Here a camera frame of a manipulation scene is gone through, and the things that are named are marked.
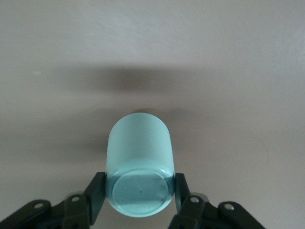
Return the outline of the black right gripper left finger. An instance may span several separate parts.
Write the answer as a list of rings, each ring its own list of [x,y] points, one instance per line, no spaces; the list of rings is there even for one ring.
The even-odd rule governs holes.
[[[89,229],[106,198],[106,173],[98,172],[85,191],[70,194],[52,206],[48,200],[33,200],[0,222],[2,229]]]

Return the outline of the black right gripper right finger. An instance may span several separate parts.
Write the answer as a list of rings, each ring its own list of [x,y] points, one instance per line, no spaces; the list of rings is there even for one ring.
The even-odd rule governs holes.
[[[244,207],[232,201],[213,206],[206,195],[190,192],[185,175],[175,175],[177,214],[171,229],[262,229],[263,225]]]

